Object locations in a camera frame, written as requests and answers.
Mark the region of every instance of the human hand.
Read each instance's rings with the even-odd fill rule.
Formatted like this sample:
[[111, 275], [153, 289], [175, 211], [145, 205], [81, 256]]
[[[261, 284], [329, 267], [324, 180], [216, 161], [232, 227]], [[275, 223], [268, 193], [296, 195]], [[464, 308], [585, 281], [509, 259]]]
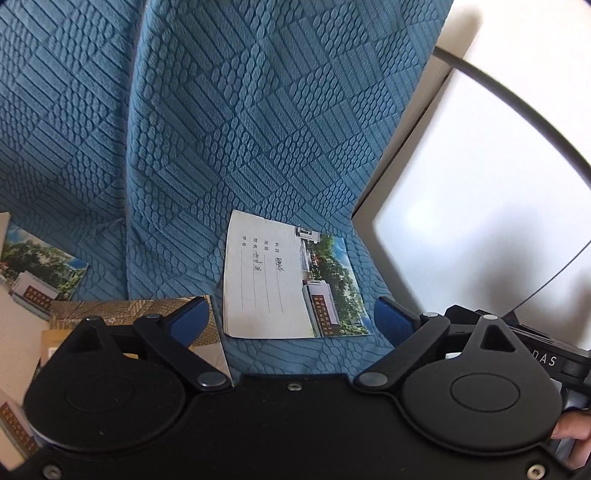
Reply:
[[553, 439], [576, 439], [566, 464], [581, 468], [591, 453], [591, 413], [587, 410], [563, 414], [552, 432]]

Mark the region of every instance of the textured blue sofa cover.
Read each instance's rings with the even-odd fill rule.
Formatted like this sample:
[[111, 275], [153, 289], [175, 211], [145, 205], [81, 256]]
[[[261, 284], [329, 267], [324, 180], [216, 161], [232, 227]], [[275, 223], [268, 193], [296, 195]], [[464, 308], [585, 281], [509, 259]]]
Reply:
[[[345, 238], [451, 0], [7, 0], [0, 211], [90, 264], [77, 299], [211, 294], [233, 209]], [[355, 374], [367, 338], [225, 338], [233, 373]]]

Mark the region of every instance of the printed photograph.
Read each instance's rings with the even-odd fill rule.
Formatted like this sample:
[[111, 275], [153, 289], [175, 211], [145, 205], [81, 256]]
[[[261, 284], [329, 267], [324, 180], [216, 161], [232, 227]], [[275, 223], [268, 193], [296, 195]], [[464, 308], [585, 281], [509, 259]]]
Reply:
[[0, 257], [0, 283], [13, 301], [48, 319], [52, 300], [69, 300], [88, 263], [11, 224]]
[[371, 334], [345, 241], [299, 227], [295, 232], [301, 238], [303, 293], [314, 335]]

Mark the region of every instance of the black curved strip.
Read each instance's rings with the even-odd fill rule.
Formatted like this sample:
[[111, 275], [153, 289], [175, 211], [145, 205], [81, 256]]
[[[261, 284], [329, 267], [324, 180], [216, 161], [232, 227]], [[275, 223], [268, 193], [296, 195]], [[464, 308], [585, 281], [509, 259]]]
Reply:
[[450, 67], [469, 76], [472, 80], [478, 82], [493, 95], [503, 100], [515, 112], [520, 114], [532, 127], [541, 133], [556, 150], [560, 152], [591, 189], [591, 166], [573, 144], [566, 140], [566, 138], [556, 130], [548, 120], [508, 88], [501, 85], [483, 71], [477, 69], [474, 65], [471, 65], [465, 60], [462, 60], [439, 47], [435, 47], [433, 50], [433, 56], [443, 60]]

